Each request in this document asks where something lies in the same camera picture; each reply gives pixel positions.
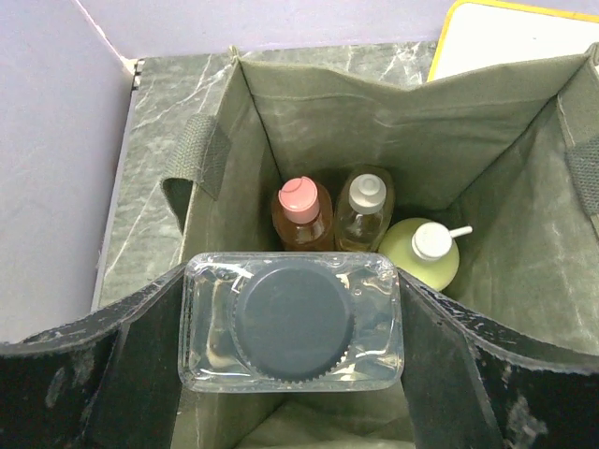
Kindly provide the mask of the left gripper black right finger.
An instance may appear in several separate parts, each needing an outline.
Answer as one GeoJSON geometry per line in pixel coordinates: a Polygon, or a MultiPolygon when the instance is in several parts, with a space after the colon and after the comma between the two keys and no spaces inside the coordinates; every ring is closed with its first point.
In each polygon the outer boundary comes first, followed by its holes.
{"type": "Polygon", "coordinates": [[[418,448],[595,448],[598,358],[400,274],[402,388],[418,448]]]}

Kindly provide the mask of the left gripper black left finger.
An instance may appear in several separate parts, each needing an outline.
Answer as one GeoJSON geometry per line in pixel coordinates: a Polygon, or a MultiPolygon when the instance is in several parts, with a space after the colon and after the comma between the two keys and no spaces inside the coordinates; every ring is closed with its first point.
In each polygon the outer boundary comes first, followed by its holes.
{"type": "Polygon", "coordinates": [[[1,345],[4,448],[168,448],[182,265],[84,318],[1,345]]]}

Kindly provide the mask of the yellow pump lotion bottle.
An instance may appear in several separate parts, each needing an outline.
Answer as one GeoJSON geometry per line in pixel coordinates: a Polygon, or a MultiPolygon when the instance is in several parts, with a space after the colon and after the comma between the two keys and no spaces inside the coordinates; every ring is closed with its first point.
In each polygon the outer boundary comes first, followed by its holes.
{"type": "Polygon", "coordinates": [[[384,235],[378,252],[397,268],[429,287],[443,291],[455,278],[460,266],[456,239],[469,235],[469,225],[449,230],[443,224],[409,218],[394,224],[384,235]]]}

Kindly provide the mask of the clear bottle yellow label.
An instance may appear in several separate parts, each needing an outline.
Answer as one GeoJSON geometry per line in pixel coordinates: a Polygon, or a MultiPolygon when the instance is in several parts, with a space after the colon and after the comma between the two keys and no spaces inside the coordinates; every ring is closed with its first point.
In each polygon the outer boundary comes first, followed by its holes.
{"type": "Polygon", "coordinates": [[[201,253],[185,267],[178,372],[191,391],[373,391],[403,366],[400,279],[381,254],[201,253]]]}

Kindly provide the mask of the amber clear soap bottle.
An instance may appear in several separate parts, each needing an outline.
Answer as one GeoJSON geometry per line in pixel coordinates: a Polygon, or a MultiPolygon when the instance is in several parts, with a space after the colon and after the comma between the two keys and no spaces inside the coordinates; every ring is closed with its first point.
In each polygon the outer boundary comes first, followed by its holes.
{"type": "Polygon", "coordinates": [[[347,177],[334,211],[335,247],[341,252],[375,253],[389,228],[395,204],[391,175],[361,166],[347,177]]]}

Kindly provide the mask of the orange bottle pink cap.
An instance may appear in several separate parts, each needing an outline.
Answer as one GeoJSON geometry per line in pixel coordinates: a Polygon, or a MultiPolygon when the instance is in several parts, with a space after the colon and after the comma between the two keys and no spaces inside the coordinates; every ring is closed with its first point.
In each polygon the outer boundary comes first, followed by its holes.
{"type": "Polygon", "coordinates": [[[335,249],[332,201],[322,184],[306,176],[291,179],[274,194],[270,210],[286,251],[335,249]]]}

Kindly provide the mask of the small whiteboard wooden frame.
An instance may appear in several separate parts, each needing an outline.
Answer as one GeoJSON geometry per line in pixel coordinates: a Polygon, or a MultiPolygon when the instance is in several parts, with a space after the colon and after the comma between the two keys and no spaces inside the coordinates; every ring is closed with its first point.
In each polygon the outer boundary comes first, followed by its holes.
{"type": "Polygon", "coordinates": [[[579,54],[597,41],[596,15],[506,1],[457,1],[446,13],[428,80],[579,54]]]}

